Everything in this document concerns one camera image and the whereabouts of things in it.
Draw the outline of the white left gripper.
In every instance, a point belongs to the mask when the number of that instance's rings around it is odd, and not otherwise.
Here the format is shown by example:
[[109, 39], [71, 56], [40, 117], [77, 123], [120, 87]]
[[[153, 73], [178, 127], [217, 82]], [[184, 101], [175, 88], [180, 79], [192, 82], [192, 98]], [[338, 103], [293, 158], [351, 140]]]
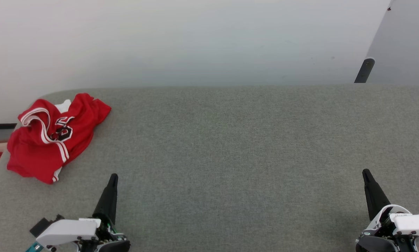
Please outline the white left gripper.
[[56, 252], [57, 247], [70, 244], [77, 252], [128, 252], [131, 247], [124, 233], [117, 233], [118, 175], [110, 176], [92, 214], [93, 218], [78, 220], [57, 217], [42, 218], [35, 225], [35, 251]]

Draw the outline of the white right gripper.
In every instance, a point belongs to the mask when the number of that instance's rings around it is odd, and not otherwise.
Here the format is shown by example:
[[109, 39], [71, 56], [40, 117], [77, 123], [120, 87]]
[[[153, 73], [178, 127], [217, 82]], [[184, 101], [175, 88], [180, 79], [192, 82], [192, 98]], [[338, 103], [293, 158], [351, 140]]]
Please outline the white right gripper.
[[419, 252], [419, 214], [390, 201], [369, 169], [363, 169], [370, 224], [356, 239], [357, 252]]

